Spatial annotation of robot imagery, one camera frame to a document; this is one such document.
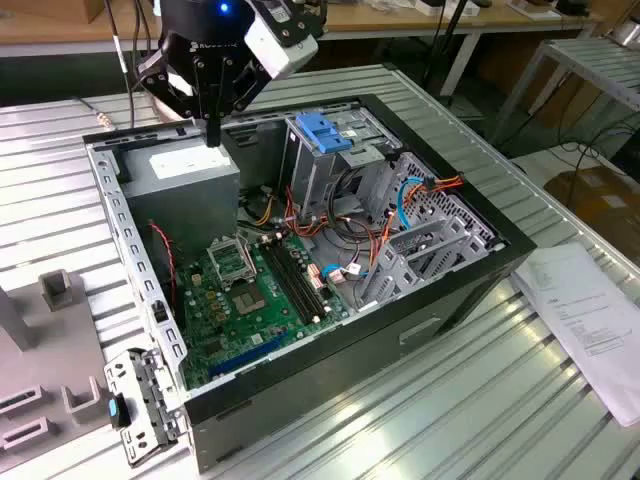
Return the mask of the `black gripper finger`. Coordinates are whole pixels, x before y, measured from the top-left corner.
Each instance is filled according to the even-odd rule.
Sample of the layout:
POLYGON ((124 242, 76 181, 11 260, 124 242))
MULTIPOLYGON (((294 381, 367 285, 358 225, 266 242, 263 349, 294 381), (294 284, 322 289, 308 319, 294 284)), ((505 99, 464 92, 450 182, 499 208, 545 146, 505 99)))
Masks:
POLYGON ((169 54, 162 48, 135 65, 138 83, 161 103, 182 118, 191 118, 202 131, 208 147, 214 146, 214 119, 206 101, 196 87, 189 85, 191 94, 171 82, 172 67, 169 54))
POLYGON ((224 58, 213 102, 213 146, 221 144, 221 122, 229 114, 243 111, 266 86, 266 70, 256 58, 244 65, 224 58))

